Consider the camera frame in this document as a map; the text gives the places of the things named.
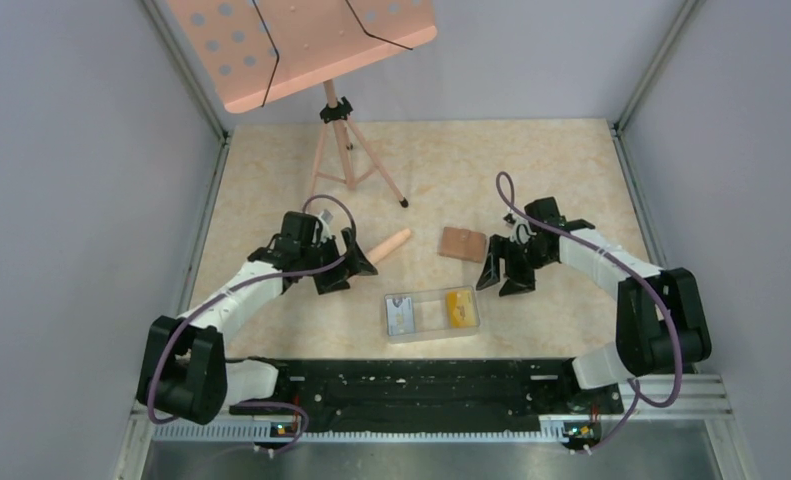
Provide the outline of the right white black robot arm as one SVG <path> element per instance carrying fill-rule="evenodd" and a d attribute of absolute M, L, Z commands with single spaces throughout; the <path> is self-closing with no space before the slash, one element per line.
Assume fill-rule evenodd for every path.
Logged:
<path fill-rule="evenodd" d="M 553 197 L 535 200 L 504 217 L 512 230 L 493 235 L 479 290 L 500 287 L 500 296 L 530 293 L 537 270 L 562 264 L 585 274 L 616 302 L 613 341 L 573 358 L 568 378 L 557 385 L 560 404 L 583 412 L 598 388 L 670 372 L 710 357 L 712 342 L 695 276 L 634 257 L 584 220 L 563 216 Z"/>

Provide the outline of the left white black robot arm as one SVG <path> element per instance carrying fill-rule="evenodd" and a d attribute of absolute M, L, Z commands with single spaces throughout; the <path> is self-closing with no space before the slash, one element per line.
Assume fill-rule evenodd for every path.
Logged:
<path fill-rule="evenodd" d="M 326 220 L 286 213 L 280 231 L 250 254 L 235 276 L 199 306 L 150 326 L 137 401 L 166 421 L 210 423 L 225 406 L 254 400 L 268 413 L 290 404 L 291 386 L 266 360 L 230 361 L 227 343 L 270 301 L 303 277 L 323 295 L 346 290 L 351 277 L 376 267 L 348 226 L 334 235 Z"/>

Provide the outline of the brown leather card holder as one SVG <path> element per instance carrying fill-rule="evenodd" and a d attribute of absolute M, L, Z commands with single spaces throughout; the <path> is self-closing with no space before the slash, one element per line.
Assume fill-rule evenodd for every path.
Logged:
<path fill-rule="evenodd" d="M 487 236 L 484 233 L 445 226 L 438 247 L 438 254 L 474 263 L 482 263 L 486 258 Z"/>

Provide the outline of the clear plastic card box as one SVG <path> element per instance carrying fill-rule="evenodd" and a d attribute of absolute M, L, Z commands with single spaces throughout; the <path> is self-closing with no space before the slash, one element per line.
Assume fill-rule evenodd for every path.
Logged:
<path fill-rule="evenodd" d="M 479 315 L 479 325 L 475 328 L 454 329 L 449 325 L 445 310 L 445 294 L 460 289 L 469 289 L 474 294 L 477 313 Z M 387 296 L 409 296 L 412 298 L 415 318 L 414 333 L 400 336 L 388 335 L 385 314 L 385 298 Z M 386 337 L 390 343 L 413 343 L 472 336 L 478 333 L 481 326 L 477 296 L 475 290 L 470 286 L 387 294 L 383 297 L 383 319 L 386 326 Z"/>

